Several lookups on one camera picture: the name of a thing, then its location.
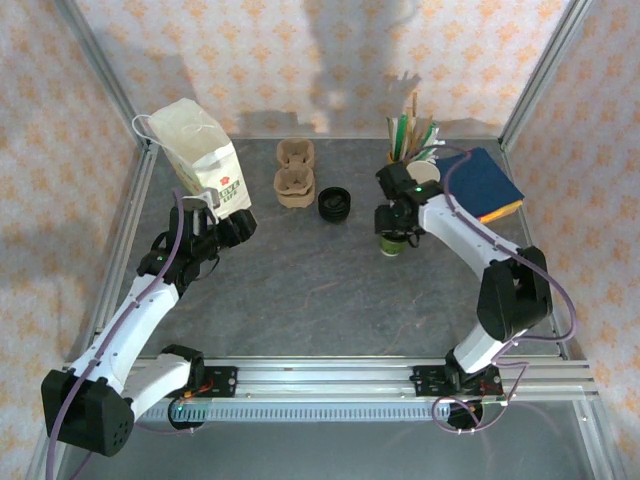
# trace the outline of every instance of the gray table surface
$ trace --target gray table surface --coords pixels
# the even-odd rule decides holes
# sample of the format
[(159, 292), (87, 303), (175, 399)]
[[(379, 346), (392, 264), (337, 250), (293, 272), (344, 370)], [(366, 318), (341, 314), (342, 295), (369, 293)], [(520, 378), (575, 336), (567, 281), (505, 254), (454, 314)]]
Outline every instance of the gray table surface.
[[(235, 140), (258, 221), (254, 236), (221, 254), (206, 280), (193, 283), (143, 350), (156, 355), (179, 343), (208, 356), (406, 355), (441, 357), (476, 323), (479, 281), (438, 239), (395, 258), (380, 253), (373, 214), (384, 196), (375, 172), (385, 164), (385, 140), (316, 140), (317, 192), (351, 192), (343, 225), (306, 209), (281, 206), (273, 190), (277, 140)], [(494, 140), (455, 141), (483, 147), (499, 164)], [(171, 189), (179, 186), (159, 155), (136, 231), (119, 302), (140, 259), (168, 227)], [(518, 215), (490, 224), (526, 244)], [(551, 335), (545, 320), (536, 332)], [(551, 344), (522, 344), (519, 354), (557, 355)]]
[[(58, 478), (85, 455), (71, 448)], [(216, 423), (179, 437), (134, 429), (115, 457), (93, 455), (79, 480), (501, 478), (594, 478), (571, 402), (514, 403), (473, 436), (430, 422)]]

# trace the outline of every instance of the bag handle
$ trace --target bag handle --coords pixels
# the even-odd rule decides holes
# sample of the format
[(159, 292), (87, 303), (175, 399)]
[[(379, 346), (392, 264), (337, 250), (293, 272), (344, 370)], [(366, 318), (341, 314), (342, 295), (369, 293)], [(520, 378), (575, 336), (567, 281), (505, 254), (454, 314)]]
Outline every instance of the bag handle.
[[(182, 127), (182, 131), (184, 132), (185, 129), (187, 129), (189, 127), (198, 127), (198, 129), (194, 133), (199, 133), (203, 128), (218, 128), (216, 125), (205, 125), (205, 123), (202, 121), (202, 114), (203, 113), (204, 113), (204, 110), (202, 108), (200, 108), (200, 112), (198, 113), (198, 115), (200, 116), (200, 125), (197, 125), (195, 123), (191, 123), (189, 125), (185, 125), (184, 127)], [(170, 150), (175, 155), (177, 155), (179, 158), (182, 158), (182, 156), (180, 154), (178, 154), (178, 152), (176, 152), (173, 148), (168, 147), (167, 145), (162, 143), (157, 138), (152, 138), (152, 137), (149, 137), (148, 135), (140, 133), (140, 131), (136, 127), (136, 120), (139, 120), (141, 118), (146, 118), (147, 121), (148, 121), (151, 118), (151, 115), (147, 115), (146, 113), (140, 113), (140, 114), (136, 115), (135, 117), (133, 117), (131, 119), (131, 128), (133, 129), (134, 132), (136, 132), (136, 135), (138, 135), (140, 138), (144, 138), (145, 140), (149, 140), (150, 142), (153, 142), (153, 143), (155, 143), (157, 145), (160, 145), (162, 148), (164, 148), (166, 150)]]
[(138, 115), (136, 115), (135, 117), (133, 117), (131, 119), (131, 128), (133, 128), (133, 131), (136, 132), (136, 135), (138, 135), (140, 138), (144, 138), (145, 140), (149, 140), (150, 142), (155, 143), (156, 145), (160, 145), (162, 148), (164, 148), (165, 150), (169, 150), (171, 151), (174, 155), (177, 155), (178, 158), (182, 158), (182, 156), (180, 154), (178, 154), (178, 152), (176, 152), (173, 148), (165, 145), (164, 143), (162, 143), (160, 140), (158, 140), (157, 138), (152, 138), (149, 137), (148, 135), (145, 135), (143, 133), (140, 133), (140, 131), (138, 130), (138, 127), (136, 127), (136, 120), (139, 120), (141, 118), (146, 118), (147, 120), (151, 118), (151, 115), (147, 115), (146, 113), (139, 113)]

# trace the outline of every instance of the black lid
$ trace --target black lid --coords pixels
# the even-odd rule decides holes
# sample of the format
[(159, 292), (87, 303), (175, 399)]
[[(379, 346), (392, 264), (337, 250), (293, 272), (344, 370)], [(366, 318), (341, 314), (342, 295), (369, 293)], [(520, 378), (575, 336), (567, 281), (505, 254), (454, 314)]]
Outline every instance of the black lid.
[(351, 210), (351, 195), (344, 188), (325, 188), (318, 195), (318, 211), (327, 222), (344, 221)]

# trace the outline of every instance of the aluminum frame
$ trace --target aluminum frame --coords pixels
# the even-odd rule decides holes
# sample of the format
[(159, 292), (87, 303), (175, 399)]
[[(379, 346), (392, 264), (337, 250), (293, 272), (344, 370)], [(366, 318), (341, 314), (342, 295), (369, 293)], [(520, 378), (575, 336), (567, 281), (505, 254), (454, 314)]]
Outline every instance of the aluminum frame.
[(515, 144), (540, 97), (553, 80), (572, 41), (577, 37), (592, 3), (593, 0), (573, 0), (565, 10), (500, 135), (504, 151), (508, 152)]
[(113, 72), (113, 69), (102, 51), (98, 40), (93, 34), (91, 27), (84, 18), (82, 10), (80, 10), (80, 7), (78, 7), (75, 0), (54, 0), (53, 3), (56, 5), (60, 15), (76, 37), (80, 48), (82, 48), (86, 59), (91, 64), (91, 67), (98, 76), (98, 79), (112, 98), (115, 106), (118, 108), (120, 115), (124, 119), (126, 126), (138, 144), (138, 147), (145, 148), (145, 141), (138, 137), (138, 135), (133, 131), (133, 128), (131, 128), (130, 122), (131, 119), (135, 117), (136, 111), (122, 88), (118, 77)]
[[(72, 29), (105, 89), (116, 103), (120, 114), (128, 122), (136, 112), (82, 12), (74, 0), (55, 0), (55, 4)], [(592, 0), (574, 0), (563, 15), (502, 132), (500, 141), (504, 152), (508, 152), (511, 148), (535, 104), (551, 81), (591, 4)], [(115, 310), (119, 287), (157, 155), (157, 146), (149, 147), (135, 135), (130, 126), (129, 130), (141, 149), (141, 159), (119, 224), (111, 261), (101, 287), (100, 300), (94, 309), (90, 327), (84, 337), (84, 348), (89, 346), (94, 335), (101, 331)], [(504, 158), (504, 160), (508, 169), (508, 159)], [(520, 216), (527, 240), (530, 240), (526, 219), (522, 213)], [(557, 327), (557, 319), (553, 318), (552, 323), (554, 328)], [(583, 360), (563, 360), (560, 357), (509, 358), (525, 359), (532, 364), (514, 401), (573, 401), (576, 415), (582, 420), (583, 439), (594, 473), (598, 478), (620, 478), (616, 476), (617, 472), (622, 471), (620, 458), (610, 431), (606, 428), (606, 413), (597, 400), (598, 394), (588, 363)], [(134, 370), (144, 367), (148, 362), (149, 359), (139, 359), (134, 365)], [(292, 399), (298, 404), (308, 402), (358, 404), (372, 400), (380, 404), (389, 404), (389, 402), (400, 405), (424, 404), (426, 400), (415, 397), (413, 385), (408, 381), (410, 367), (442, 363), (442, 359), (389, 357), (230, 357), (206, 360), (207, 365), (233, 364), (240, 367), (237, 397), (231, 401), (245, 405), (274, 402), (285, 405), (291, 403)], [(503, 384), (508, 390), (513, 384), (517, 370), (503, 369), (501, 372)], [(47, 444), (46, 431), (43, 429), (27, 473), (28, 479), (44, 479)], [(56, 471), (62, 464), (66, 447), (61, 444), (57, 450)]]

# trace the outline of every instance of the yellow book edge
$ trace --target yellow book edge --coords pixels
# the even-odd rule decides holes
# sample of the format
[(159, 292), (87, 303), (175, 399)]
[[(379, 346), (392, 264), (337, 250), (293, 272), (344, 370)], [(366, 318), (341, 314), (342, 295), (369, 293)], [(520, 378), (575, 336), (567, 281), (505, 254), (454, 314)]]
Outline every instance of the yellow book edge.
[(522, 206), (522, 200), (516, 200), (515, 202), (510, 203), (509, 205), (505, 205), (504, 207), (499, 208), (498, 210), (495, 210), (491, 213), (487, 213), (486, 215), (483, 215), (478, 220), (480, 220), (481, 223), (489, 223), (494, 220), (497, 220), (498, 218), (506, 217), (507, 215), (512, 214), (521, 206)]

